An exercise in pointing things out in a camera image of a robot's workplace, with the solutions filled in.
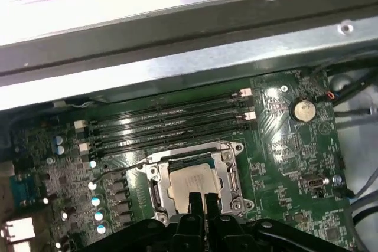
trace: mounting hole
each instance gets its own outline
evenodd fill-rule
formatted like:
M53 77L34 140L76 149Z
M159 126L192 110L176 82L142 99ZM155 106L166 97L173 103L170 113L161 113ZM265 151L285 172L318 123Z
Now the mounting hole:
M337 27L338 32L342 35L348 35L351 32L353 32L354 27L352 25L352 22L349 20L345 20L340 23L340 25Z

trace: capacitor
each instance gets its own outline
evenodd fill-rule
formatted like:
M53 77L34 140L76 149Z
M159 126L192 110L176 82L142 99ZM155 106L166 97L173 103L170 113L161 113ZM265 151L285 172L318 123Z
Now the capacitor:
M104 234L108 228L108 224L106 222L102 222L97 226L97 232L99 234Z
M55 160L54 160L53 158L47 158L47 159L46 159L46 163L47 163L48 165L53 165L53 164L55 163Z
M47 172L40 174L40 180L42 181L50 180L50 174L48 174Z
M63 144L63 137L62 137L62 136L55 136L55 138L54 138L54 143L55 143L55 145L57 145L57 146Z
M97 165L97 162L96 162L96 161L90 161L90 162L89 162L89 167L90 167L90 168L95 168L96 165Z
M102 219L104 219L104 214L105 214L104 209L98 210L98 211L95 212L95 214L94 214L94 219L95 219L96 221L102 221Z
M61 145L57 146L57 148L55 149L55 153L58 155L64 154L64 147Z
M93 190L96 190L96 188L97 188L97 184L93 183L92 181L88 183L89 190L93 191Z
M100 198L98 198L98 197L93 197L93 198L90 200L90 203L91 203L93 206L97 207L98 205L100 205L101 201L100 201Z
M299 122L310 122L315 118L317 108L315 104L306 97L299 97L290 105L291 117Z

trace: chip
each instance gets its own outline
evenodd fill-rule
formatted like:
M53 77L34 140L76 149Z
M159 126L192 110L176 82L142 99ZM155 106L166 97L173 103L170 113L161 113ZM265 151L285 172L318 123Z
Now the chip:
M340 232L337 227L330 227L325 230L328 241L336 241L340 239Z
M286 215L285 216L285 221L292 222L293 221L293 216L292 215Z
M190 192L200 192L204 203L206 193L218 194L220 190L219 179L207 163L171 172L170 181L172 186L168 194L174 200L179 214L188 212Z
M59 184L60 185L65 185L67 184L67 178L65 176L59 177Z
M302 213L295 214L294 219L296 222L303 222L303 214Z

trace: gray cable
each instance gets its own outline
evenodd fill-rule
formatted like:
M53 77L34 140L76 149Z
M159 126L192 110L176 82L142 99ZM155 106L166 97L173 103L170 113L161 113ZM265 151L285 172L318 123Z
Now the gray cable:
M366 184L356 193L355 198L360 198L362 194L364 194L370 186L373 185L375 180L378 178L378 168L373 172L373 174L369 177Z
M376 201L378 201L378 190L373 191L365 195L364 197L361 197L357 201L354 201L352 204L350 204L349 209L354 212Z

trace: black cable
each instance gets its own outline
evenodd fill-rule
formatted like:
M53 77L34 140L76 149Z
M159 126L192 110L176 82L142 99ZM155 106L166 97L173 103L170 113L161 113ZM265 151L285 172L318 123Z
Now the black cable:
M368 86L370 86L372 83L374 83L377 79L378 68L375 68L365 74L362 78L342 88L337 93L336 99L332 101L333 106L338 106L339 104L351 99L352 97L366 89Z
M351 60L345 62L339 62L331 66L327 66L325 71L327 76L333 76L349 71L361 70L365 68L374 68L378 65L378 58L364 58L361 60Z
M371 115L370 109L353 109L345 112L334 112L335 117L364 116Z
M364 220L365 218L369 217L378 212L378 206L373 206L371 208L365 209L362 212L358 213L353 217L354 225L357 225L360 221Z
M138 162L138 163L131 165L131 166L126 166L124 168L117 168L117 169L114 169L112 171L104 172L104 173L100 174L98 177L96 177L94 180L92 180L92 183L95 184L95 183L101 181L104 177L106 177L109 174L117 174L118 172L130 171L131 169L134 169L134 168L137 168L139 166L146 165L146 164L147 164L147 162Z
M352 233L353 238L356 241L358 248L361 249L364 252L369 252L369 249L367 248L367 246L365 245L365 243L361 239L359 233L356 230L356 227L353 224L352 212L353 212L353 210L351 208L346 208L344 210L346 226L347 226L349 232Z

